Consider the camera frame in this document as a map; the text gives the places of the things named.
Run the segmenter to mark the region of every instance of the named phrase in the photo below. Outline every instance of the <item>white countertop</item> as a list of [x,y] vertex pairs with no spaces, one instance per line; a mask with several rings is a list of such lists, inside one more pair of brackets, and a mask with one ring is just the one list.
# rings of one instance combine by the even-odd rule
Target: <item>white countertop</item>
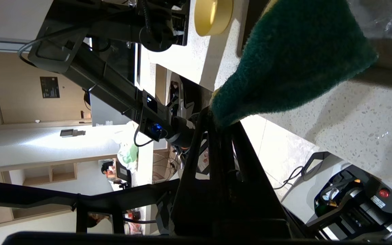
[[[240,61],[240,23],[247,2],[234,1],[233,18],[223,34],[199,37],[192,1],[187,46],[149,52],[149,60],[207,89],[219,88]],[[387,76],[380,72],[375,75]],[[392,183],[392,88],[350,80],[295,110],[261,116]]]

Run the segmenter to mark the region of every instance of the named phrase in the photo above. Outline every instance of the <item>green sponge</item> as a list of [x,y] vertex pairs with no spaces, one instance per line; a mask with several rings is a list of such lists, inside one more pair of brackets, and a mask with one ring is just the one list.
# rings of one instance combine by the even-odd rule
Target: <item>green sponge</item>
[[215,91],[216,126],[299,107],[377,60],[345,0],[271,0],[235,73]]

